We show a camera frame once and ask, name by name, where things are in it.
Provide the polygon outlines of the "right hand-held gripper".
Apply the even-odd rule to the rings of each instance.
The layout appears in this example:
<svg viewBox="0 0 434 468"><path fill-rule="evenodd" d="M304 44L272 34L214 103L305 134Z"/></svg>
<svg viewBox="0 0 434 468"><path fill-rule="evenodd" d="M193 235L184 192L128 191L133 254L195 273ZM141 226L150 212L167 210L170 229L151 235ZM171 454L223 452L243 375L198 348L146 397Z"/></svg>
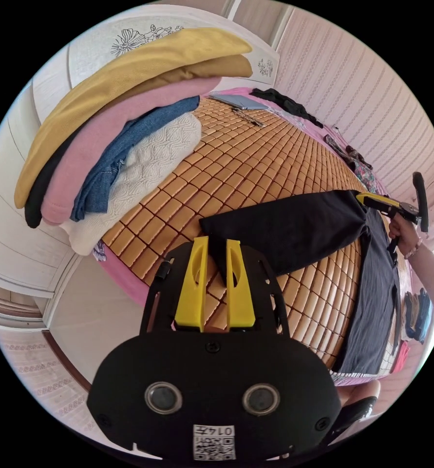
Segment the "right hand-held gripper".
<svg viewBox="0 0 434 468"><path fill-rule="evenodd" d="M401 214L406 220L411 221L415 225L415 228L416 222L419 221L419 218L416 216L417 212L415 210L408 210L406 205L401 205L400 202L388 196L382 196L371 192L364 192L357 194L356 199L365 207L377 210L382 215L388 217L390 221L396 213ZM390 253L394 253L395 250L399 250L397 241L391 239L389 251Z"/></svg>

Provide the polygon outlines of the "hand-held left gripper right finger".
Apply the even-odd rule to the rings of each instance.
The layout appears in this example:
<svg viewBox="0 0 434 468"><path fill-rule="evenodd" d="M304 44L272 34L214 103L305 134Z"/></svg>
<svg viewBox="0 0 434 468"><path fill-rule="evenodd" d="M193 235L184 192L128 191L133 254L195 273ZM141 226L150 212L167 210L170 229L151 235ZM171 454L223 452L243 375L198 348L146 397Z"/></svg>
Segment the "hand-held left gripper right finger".
<svg viewBox="0 0 434 468"><path fill-rule="evenodd" d="M255 324L249 279L238 240L226 241L227 327L247 329Z"/></svg>

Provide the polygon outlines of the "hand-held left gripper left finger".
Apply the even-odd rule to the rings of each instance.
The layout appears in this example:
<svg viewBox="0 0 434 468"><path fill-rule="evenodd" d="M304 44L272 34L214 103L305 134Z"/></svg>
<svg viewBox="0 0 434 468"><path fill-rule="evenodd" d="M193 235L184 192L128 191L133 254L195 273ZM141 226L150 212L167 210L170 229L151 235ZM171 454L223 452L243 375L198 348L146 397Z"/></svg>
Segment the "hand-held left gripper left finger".
<svg viewBox="0 0 434 468"><path fill-rule="evenodd" d="M183 284L174 318L177 327L204 331L207 269L208 236L201 236L194 239L189 259L186 261Z"/></svg>

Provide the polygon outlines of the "person's right hand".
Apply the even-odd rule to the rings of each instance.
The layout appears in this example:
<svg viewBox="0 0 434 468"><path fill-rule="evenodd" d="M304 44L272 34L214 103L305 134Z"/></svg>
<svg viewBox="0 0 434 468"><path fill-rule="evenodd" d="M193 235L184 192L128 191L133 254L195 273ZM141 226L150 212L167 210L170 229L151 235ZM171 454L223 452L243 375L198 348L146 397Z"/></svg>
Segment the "person's right hand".
<svg viewBox="0 0 434 468"><path fill-rule="evenodd" d="M412 257L422 244L415 225L396 213L389 224L389 237L397 241L397 246L405 259Z"/></svg>

